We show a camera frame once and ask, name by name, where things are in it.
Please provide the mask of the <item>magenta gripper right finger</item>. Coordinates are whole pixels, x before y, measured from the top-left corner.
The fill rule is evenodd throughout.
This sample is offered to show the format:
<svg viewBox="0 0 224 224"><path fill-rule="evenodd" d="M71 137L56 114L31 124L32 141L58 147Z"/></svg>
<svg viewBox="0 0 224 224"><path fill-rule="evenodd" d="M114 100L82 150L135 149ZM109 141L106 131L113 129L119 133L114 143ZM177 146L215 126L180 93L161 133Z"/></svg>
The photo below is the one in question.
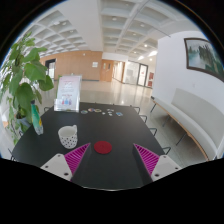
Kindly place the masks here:
<svg viewBox="0 0 224 224"><path fill-rule="evenodd" d="M168 155L159 156L138 144L134 145L134 149L137 152L138 157L141 159L144 169L153 181L159 180L181 170L181 167Z"/></svg>

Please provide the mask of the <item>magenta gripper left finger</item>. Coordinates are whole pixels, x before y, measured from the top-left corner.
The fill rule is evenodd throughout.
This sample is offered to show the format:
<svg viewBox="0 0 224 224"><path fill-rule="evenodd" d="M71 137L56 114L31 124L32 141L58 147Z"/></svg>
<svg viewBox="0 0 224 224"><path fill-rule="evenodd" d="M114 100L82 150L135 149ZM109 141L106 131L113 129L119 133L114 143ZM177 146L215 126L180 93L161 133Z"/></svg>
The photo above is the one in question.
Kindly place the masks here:
<svg viewBox="0 0 224 224"><path fill-rule="evenodd" d="M56 154L42 165L41 168L51 174L70 181L89 147L90 144L87 143L73 149L65 155Z"/></svg>

